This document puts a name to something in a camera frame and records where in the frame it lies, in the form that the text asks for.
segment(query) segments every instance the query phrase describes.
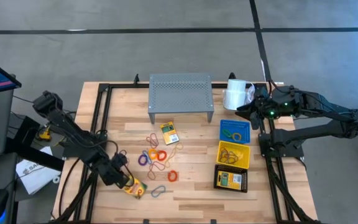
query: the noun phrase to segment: concrete floor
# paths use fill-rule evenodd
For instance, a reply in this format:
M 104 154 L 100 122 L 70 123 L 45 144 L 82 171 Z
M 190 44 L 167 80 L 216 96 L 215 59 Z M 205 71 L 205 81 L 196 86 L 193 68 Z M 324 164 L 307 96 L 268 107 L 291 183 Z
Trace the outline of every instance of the concrete floor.
M 358 1 L 256 0 L 262 28 L 358 27 Z M 248 0 L 0 0 L 0 30 L 253 27 Z M 263 33 L 276 82 L 358 108 L 358 32 Z M 263 81 L 253 32 L 231 34 L 0 35 L 0 66 L 34 99 L 58 93 L 75 110 L 85 81 L 129 81 L 139 73 L 209 72 L 213 80 Z M 28 103 L 12 110 L 41 123 Z M 296 121 L 297 128 L 326 122 Z M 326 223 L 358 223 L 358 137 L 307 140 L 303 149 L 317 214 Z M 19 205 L 18 223 L 46 222 L 57 185 Z

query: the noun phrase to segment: white tag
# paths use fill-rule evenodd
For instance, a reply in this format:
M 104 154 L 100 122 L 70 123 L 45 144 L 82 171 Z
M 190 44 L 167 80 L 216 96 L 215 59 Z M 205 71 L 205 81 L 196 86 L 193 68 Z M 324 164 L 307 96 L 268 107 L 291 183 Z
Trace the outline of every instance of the white tag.
M 171 142 L 179 141 L 177 134 L 171 134 L 169 138 L 171 139 Z
M 241 184 L 242 176 L 240 174 L 233 174 L 233 183 Z

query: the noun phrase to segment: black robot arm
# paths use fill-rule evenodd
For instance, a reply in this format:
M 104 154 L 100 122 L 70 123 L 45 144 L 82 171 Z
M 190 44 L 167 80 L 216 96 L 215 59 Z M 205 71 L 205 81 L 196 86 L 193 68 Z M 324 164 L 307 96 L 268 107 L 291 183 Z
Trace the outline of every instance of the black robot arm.
M 293 131 L 274 129 L 270 133 L 271 147 L 291 145 L 298 148 L 309 138 L 334 136 L 350 139 L 358 135 L 358 110 L 330 103 L 318 93 L 302 91 L 292 85 L 278 87 L 273 81 L 269 83 L 275 86 L 272 92 L 268 93 L 265 88 L 255 91 L 254 100 L 236 111 L 236 115 L 251 122 L 252 129 L 258 129 L 260 120 L 264 118 L 277 119 L 281 116 L 304 115 L 310 118 L 332 119 L 325 125 Z
M 127 163 L 125 155 L 116 152 L 112 159 L 102 148 L 108 142 L 106 132 L 92 134 L 84 131 L 63 112 L 63 103 L 58 95 L 48 91 L 34 101 L 34 110 L 51 124 L 51 129 L 65 136 L 75 147 L 81 161 L 92 172 L 100 175 L 104 184 L 116 184 L 120 189 L 129 181 L 121 167 Z

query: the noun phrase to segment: orange rubber band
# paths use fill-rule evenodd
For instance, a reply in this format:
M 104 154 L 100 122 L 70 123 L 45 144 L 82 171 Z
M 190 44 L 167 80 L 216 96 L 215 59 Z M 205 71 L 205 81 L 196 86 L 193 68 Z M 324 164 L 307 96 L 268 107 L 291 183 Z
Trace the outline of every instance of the orange rubber band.
M 171 179 L 171 174 L 175 174 L 175 178 L 172 180 Z M 171 170 L 169 173 L 168 173 L 168 180 L 169 180 L 169 182 L 175 182 L 175 181 L 177 181 L 177 179 L 178 179 L 178 173 L 176 172 L 176 171 L 174 171 L 174 170 Z
M 158 161 L 163 161 L 165 158 L 167 158 L 167 152 L 165 152 L 164 150 L 159 150 L 157 153 L 158 153 L 157 154 L 157 160 Z
M 156 159 L 158 156 L 157 150 L 155 149 L 149 149 L 149 157 L 150 159 Z

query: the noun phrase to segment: yellow basket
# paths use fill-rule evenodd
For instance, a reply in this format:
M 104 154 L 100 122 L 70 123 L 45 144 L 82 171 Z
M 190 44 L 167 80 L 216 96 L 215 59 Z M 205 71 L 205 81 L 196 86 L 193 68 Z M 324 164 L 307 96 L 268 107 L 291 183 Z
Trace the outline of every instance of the yellow basket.
M 219 162 L 219 155 L 221 154 L 223 148 L 225 148 L 228 152 L 233 152 L 239 158 L 237 162 L 233 164 Z M 226 141 L 219 141 L 218 154 L 216 155 L 216 162 L 218 164 L 238 167 L 242 169 L 248 169 L 250 157 L 251 157 L 251 150 L 249 146 L 226 142 Z

